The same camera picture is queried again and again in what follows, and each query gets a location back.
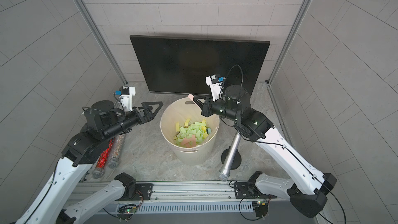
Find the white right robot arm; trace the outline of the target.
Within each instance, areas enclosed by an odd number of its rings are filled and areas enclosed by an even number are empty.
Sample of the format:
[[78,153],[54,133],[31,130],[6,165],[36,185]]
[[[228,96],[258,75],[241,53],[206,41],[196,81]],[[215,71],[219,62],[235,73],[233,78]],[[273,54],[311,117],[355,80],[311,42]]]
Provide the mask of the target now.
[[234,122],[237,131],[220,169],[220,179],[227,181],[238,154],[240,140],[256,143],[288,173],[289,178],[267,176],[255,172],[250,183],[262,197],[273,195],[289,200],[301,214],[314,218],[324,209],[337,179],[331,173],[322,173],[306,161],[280,134],[274,124],[251,106],[250,94],[239,85],[229,86],[220,96],[221,87],[212,86],[212,97],[189,96],[204,117],[218,115]]

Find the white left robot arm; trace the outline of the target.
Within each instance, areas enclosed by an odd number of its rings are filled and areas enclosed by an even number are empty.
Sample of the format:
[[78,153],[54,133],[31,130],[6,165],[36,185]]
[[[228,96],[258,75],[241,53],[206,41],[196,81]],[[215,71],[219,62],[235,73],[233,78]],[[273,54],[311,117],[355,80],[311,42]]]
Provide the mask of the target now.
[[152,121],[162,106],[162,102],[143,102],[140,107],[133,107],[126,113],[116,108],[112,101],[103,100],[91,107],[83,107],[87,123],[81,132],[69,140],[46,186],[16,222],[84,223],[113,201],[123,196],[136,196],[136,180],[126,173],[121,173],[95,194],[64,208],[79,181],[109,147],[111,140],[130,132],[134,126]]

